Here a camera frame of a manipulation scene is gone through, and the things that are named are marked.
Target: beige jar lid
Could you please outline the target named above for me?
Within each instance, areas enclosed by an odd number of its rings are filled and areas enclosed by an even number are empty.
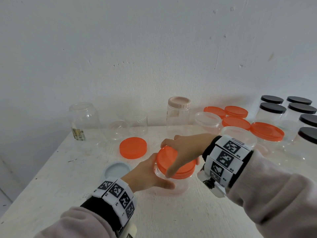
[[[191,100],[185,97],[175,96],[168,99],[168,105],[176,109],[188,109],[191,107]]]

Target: hand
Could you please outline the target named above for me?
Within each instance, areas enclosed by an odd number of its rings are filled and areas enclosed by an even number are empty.
[[[132,192],[149,189],[153,186],[164,189],[175,189],[175,184],[169,180],[164,180],[155,174],[155,161],[157,153],[152,154],[147,160],[142,161],[121,178],[126,182]]]
[[[165,176],[167,178],[172,177],[183,165],[202,155],[216,136],[217,135],[213,134],[199,134],[192,136],[176,135],[174,140],[165,139],[161,143],[161,148],[170,146],[177,151],[177,158],[169,167]]]

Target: gray sleeve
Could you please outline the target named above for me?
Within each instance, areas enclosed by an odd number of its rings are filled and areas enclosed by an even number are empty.
[[[228,191],[265,238],[317,237],[317,186],[281,170],[255,151]]]
[[[72,207],[35,238],[116,238],[111,226],[99,215],[83,208]]]

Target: person's left hand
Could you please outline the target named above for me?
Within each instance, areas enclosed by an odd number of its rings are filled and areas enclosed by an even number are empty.
[[[156,176],[154,172],[156,156],[157,153],[152,154],[147,160],[139,163],[137,167],[121,178],[121,180],[129,185],[133,193],[149,189],[153,186],[164,189],[175,189],[173,182]]]

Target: orange lid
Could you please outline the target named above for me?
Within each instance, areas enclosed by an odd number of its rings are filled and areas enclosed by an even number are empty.
[[[225,117],[222,120],[222,126],[227,127],[227,126],[234,126],[234,127],[239,127],[239,128],[243,128],[246,130],[250,130],[251,128],[251,124],[245,120],[245,119],[241,119],[241,118],[236,118],[236,117]]]
[[[226,117],[226,112],[222,108],[209,106],[204,108],[204,112],[209,112],[218,115],[221,119]]]
[[[248,111],[244,108],[238,106],[227,106],[224,108],[228,116],[237,117],[237,118],[246,118],[248,116]]]
[[[177,157],[177,151],[169,146],[165,146],[161,148],[158,152],[156,163],[160,172],[164,175],[168,168],[174,163]],[[185,164],[176,172],[176,174],[172,177],[173,179],[181,180],[190,177],[195,171],[196,159],[191,162]]]
[[[250,131],[255,136],[268,141],[278,142],[284,138],[283,130],[268,123],[255,122],[251,125]]]
[[[119,146],[120,154],[126,159],[137,159],[145,155],[147,144],[144,139],[132,137],[125,139]]]

